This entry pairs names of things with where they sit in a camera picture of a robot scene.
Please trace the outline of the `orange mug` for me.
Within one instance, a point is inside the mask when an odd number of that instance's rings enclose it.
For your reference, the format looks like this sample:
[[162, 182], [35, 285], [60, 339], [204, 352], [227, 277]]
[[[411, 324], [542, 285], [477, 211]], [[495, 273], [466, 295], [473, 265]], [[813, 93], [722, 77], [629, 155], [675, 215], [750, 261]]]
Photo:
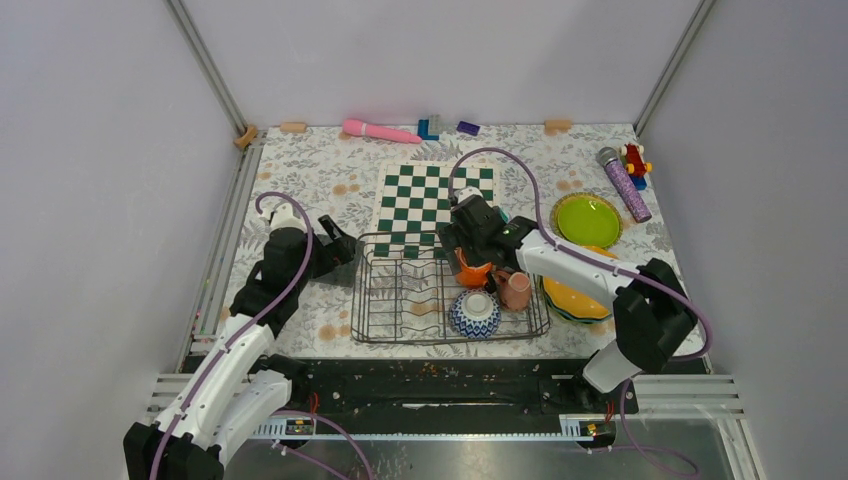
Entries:
[[459, 262], [459, 272], [455, 274], [457, 282], [468, 289], [485, 288], [488, 283], [488, 274], [493, 270], [494, 265], [492, 263], [480, 266], [470, 265], [461, 248], [456, 248], [455, 254]]

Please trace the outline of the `pink mug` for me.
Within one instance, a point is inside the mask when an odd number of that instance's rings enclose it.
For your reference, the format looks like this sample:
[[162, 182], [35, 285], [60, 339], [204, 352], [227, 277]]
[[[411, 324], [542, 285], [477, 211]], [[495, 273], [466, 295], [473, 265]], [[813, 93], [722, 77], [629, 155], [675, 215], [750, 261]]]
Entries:
[[521, 312], [529, 306], [532, 296], [532, 283], [526, 273], [496, 270], [494, 279], [502, 309], [510, 312]]

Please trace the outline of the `blue white patterned bowl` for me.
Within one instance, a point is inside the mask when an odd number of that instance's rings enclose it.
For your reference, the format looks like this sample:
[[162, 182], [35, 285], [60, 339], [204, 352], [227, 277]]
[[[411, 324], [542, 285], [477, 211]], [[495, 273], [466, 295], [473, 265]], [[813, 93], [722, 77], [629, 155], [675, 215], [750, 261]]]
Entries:
[[463, 291], [448, 311], [450, 326], [472, 340], [491, 338], [497, 332], [501, 319], [496, 297], [481, 289]]

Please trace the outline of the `metal wire dish rack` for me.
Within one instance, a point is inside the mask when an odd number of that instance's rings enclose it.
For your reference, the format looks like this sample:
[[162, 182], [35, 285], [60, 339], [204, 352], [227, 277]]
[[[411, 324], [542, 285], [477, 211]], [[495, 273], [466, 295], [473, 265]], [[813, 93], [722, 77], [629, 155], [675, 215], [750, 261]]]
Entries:
[[352, 336], [362, 343], [436, 345], [473, 339], [450, 309], [466, 291], [435, 231], [371, 232], [359, 237]]

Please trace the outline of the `plain lime green plate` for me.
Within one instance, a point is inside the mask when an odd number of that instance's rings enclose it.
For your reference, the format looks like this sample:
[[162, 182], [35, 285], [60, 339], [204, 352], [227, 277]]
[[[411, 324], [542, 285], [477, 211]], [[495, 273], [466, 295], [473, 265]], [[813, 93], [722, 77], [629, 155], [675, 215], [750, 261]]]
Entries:
[[560, 236], [580, 246], [609, 248], [623, 231], [615, 207], [589, 194], [564, 197], [553, 210], [552, 222]]

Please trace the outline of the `orange dotted plate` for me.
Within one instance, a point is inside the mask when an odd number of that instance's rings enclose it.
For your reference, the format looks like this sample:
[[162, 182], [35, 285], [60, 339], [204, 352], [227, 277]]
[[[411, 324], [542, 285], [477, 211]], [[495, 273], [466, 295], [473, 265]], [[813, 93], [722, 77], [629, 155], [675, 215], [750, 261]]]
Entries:
[[609, 309], [573, 287], [547, 277], [542, 277], [538, 285], [542, 294], [547, 293], [556, 306], [571, 315], [587, 318], [602, 318], [607, 315], [612, 317]]

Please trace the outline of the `teal dotted plate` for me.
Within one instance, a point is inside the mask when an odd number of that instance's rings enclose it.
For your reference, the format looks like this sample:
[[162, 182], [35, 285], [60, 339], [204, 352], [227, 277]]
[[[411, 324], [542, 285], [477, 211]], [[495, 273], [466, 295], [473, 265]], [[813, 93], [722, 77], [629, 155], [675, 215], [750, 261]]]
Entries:
[[559, 318], [566, 320], [566, 321], [590, 325], [590, 324], [602, 323], [602, 322], [605, 322], [605, 321], [607, 321], [611, 318], [610, 315], [607, 315], [607, 316], [602, 317], [602, 318], [577, 317], [577, 316], [571, 315], [570, 313], [566, 312], [564, 309], [561, 309], [560, 307], [556, 306], [554, 304], [554, 302], [552, 301], [551, 297], [547, 293], [543, 294], [543, 298], [544, 298], [544, 301], [545, 301], [547, 308], [550, 311], [552, 311], [553, 313], [555, 313]]

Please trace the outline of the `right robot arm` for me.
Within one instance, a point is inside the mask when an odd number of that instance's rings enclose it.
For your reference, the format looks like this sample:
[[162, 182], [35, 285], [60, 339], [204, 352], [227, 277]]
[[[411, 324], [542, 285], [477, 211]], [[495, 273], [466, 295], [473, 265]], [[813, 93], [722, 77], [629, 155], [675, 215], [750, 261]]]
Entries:
[[611, 311], [614, 340], [590, 357], [573, 386], [583, 410], [601, 410], [613, 390], [637, 374], [661, 372], [698, 323], [667, 263], [652, 259], [636, 265], [558, 243], [533, 220], [504, 220], [500, 209], [473, 188], [452, 197], [451, 221], [438, 235], [449, 252], [461, 250], [471, 266], [490, 264], [551, 279]]

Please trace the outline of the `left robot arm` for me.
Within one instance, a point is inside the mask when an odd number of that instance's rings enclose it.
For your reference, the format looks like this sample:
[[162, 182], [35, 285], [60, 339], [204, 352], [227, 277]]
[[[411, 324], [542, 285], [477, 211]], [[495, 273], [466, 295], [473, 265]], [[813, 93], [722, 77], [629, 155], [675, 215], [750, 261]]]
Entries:
[[177, 398], [123, 439], [131, 479], [221, 479], [245, 441], [274, 411], [309, 401], [305, 366], [266, 355], [299, 308], [307, 284], [350, 263], [357, 241], [324, 215], [326, 235], [288, 209], [272, 215], [263, 257], [236, 293], [210, 352]]

